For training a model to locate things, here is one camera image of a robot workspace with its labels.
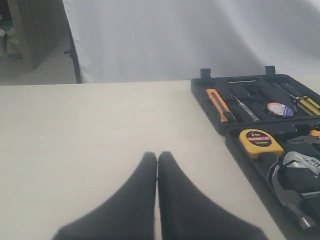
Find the tool kit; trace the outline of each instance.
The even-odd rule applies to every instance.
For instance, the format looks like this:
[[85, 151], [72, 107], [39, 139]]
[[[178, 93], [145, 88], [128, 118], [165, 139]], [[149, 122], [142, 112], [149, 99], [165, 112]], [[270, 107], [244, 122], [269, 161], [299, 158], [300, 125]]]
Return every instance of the tool kit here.
[[191, 90], [287, 239], [320, 239], [320, 95], [266, 66]]

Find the tape measure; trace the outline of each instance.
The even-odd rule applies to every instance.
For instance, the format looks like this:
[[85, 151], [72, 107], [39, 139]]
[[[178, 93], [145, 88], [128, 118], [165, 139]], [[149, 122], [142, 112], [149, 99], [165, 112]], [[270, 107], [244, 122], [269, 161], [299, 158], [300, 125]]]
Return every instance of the tape measure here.
[[252, 159], [257, 159], [261, 153], [275, 153], [280, 157], [284, 150], [267, 132], [259, 129], [246, 129], [239, 135], [246, 152]]

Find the table surface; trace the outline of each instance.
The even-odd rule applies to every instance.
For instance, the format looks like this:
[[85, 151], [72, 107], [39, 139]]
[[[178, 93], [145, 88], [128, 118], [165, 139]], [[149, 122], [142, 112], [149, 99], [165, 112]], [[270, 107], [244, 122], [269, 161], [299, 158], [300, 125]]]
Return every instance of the table surface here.
[[[296, 79], [320, 92], [320, 76]], [[52, 239], [112, 196], [146, 151], [171, 151], [212, 201], [285, 239], [190, 81], [2, 86], [0, 102], [1, 240]], [[155, 218], [160, 240], [158, 202]]]

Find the white fabric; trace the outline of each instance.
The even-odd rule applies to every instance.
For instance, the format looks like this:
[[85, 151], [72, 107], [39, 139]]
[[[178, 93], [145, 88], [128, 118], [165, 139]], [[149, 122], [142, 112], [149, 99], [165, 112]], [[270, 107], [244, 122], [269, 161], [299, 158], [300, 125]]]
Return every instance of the white fabric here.
[[320, 74], [320, 0], [63, 0], [86, 83]]

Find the black tool case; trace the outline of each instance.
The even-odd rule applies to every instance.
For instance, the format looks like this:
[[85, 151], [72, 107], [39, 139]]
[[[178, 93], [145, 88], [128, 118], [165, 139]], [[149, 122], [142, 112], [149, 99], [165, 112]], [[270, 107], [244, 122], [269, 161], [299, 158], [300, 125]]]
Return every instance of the black tool case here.
[[[293, 89], [281, 89], [284, 83], [294, 87], [297, 92]], [[236, 121], [221, 122], [220, 113], [209, 99], [206, 89], [215, 89], [219, 93]], [[293, 151], [320, 159], [320, 144], [287, 142], [299, 136], [307, 136], [311, 130], [320, 130], [320, 115], [306, 113], [294, 103], [292, 95], [308, 96], [318, 104], [320, 95], [288, 75], [275, 74], [274, 66], [266, 66], [265, 75], [215, 78], [210, 77], [210, 69], [204, 68], [201, 70], [201, 78], [191, 80], [191, 90], [217, 132], [225, 135], [226, 146], [284, 236], [289, 240], [320, 239], [320, 195], [304, 199], [300, 204], [302, 211], [318, 225], [302, 229], [296, 216], [278, 200], [271, 184], [272, 172], [286, 153]], [[255, 121], [241, 108], [234, 96], [248, 106], [259, 120]], [[273, 114], [267, 108], [270, 102], [289, 105], [294, 108], [294, 114]], [[257, 159], [252, 159], [239, 140], [240, 133], [246, 129], [257, 129], [270, 134], [283, 148], [282, 156], [266, 152]], [[285, 190], [293, 190], [299, 194], [320, 192], [320, 177], [315, 177], [307, 170], [280, 169], [278, 179]]]

